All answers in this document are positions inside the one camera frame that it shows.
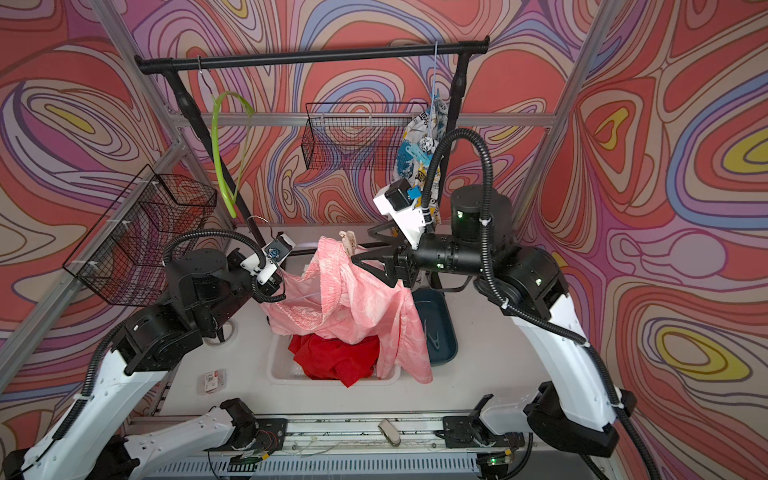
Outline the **teal grey clothespin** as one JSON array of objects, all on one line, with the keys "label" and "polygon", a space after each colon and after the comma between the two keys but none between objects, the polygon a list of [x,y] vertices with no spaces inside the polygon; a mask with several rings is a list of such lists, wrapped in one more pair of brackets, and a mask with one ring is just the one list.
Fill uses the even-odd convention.
[{"label": "teal grey clothespin", "polygon": [[443,340],[442,340],[443,335],[441,334],[441,332],[439,330],[426,329],[425,335],[426,335],[428,344],[431,346],[431,348],[434,351],[440,351],[443,344]]}]

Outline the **pink tie-dye shorts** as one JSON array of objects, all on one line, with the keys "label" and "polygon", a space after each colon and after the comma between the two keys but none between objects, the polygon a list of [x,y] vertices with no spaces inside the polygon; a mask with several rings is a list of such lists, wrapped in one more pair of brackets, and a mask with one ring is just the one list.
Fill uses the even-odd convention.
[{"label": "pink tie-dye shorts", "polygon": [[354,345],[379,339],[376,373],[399,366],[417,382],[433,380],[426,335],[411,290],[389,287],[353,264],[338,239],[321,237],[302,275],[284,276],[286,299],[262,311],[277,335],[316,334]]}]

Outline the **beige clothespin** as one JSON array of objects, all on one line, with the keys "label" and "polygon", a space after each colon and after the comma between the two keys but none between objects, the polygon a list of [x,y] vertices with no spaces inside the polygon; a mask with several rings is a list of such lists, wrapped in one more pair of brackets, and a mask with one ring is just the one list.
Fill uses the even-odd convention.
[{"label": "beige clothespin", "polygon": [[358,248],[358,242],[357,242],[355,233],[350,230],[340,231],[339,236],[340,236],[340,241],[347,255],[353,256],[354,254],[356,254],[357,248]]}]

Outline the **light blue hanger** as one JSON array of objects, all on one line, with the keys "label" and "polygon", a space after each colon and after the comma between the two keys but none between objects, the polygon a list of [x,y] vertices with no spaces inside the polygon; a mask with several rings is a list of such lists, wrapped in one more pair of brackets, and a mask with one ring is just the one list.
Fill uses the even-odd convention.
[{"label": "light blue hanger", "polygon": [[432,118],[437,117],[437,99],[439,98],[438,87],[438,74],[439,74],[439,47],[440,43],[435,42],[433,48],[433,63],[431,69],[431,89],[430,89],[430,115]]}]

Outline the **white printed graphic shorts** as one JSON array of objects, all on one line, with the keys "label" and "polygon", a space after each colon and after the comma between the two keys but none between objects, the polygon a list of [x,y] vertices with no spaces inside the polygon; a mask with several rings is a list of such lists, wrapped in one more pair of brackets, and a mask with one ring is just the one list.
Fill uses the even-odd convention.
[{"label": "white printed graphic shorts", "polygon": [[421,204],[422,191],[434,151],[447,129],[448,105],[433,94],[429,107],[414,117],[405,127],[402,142],[395,157],[393,179],[405,179],[408,197]]}]

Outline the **red shorts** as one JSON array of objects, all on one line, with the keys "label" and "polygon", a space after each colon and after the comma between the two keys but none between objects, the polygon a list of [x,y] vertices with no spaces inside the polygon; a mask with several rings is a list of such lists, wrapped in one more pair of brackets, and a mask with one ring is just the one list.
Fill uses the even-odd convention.
[{"label": "red shorts", "polygon": [[311,380],[338,380],[351,387],[374,374],[380,342],[376,336],[369,336],[357,344],[348,344],[310,334],[293,336],[288,350]]}]

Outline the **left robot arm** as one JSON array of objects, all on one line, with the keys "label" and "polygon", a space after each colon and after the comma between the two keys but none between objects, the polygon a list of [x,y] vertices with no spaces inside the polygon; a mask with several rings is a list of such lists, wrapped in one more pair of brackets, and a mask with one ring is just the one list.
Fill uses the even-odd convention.
[{"label": "left robot arm", "polygon": [[54,429],[4,459],[8,479],[141,479],[193,453],[253,451],[260,435],[239,399],[145,435],[117,430],[137,403],[249,300],[284,300],[279,269],[294,248],[279,235],[262,246],[235,231],[203,229],[163,252],[167,288],[157,302],[113,327],[88,364],[81,392]]}]

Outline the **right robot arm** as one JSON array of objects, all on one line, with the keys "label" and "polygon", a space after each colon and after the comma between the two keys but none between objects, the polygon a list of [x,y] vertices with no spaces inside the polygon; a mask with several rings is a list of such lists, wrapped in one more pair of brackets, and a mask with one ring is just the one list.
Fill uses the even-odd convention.
[{"label": "right robot arm", "polygon": [[494,189],[493,159],[482,136],[467,128],[452,130],[437,144],[435,157],[443,157],[458,140],[474,147],[482,180],[452,194],[450,232],[435,230],[430,202],[438,165],[431,163],[419,199],[409,196],[402,180],[376,194],[397,235],[355,255],[353,263],[389,287],[410,287],[424,272],[462,275],[522,330],[549,378],[517,402],[484,396],[468,423],[479,439],[511,433],[514,421],[522,420],[531,438],[593,466],[597,458],[610,457],[627,435],[648,476],[659,478],[660,469],[631,421],[636,397],[615,385],[585,335],[561,268],[545,250],[514,240],[511,202]]}]

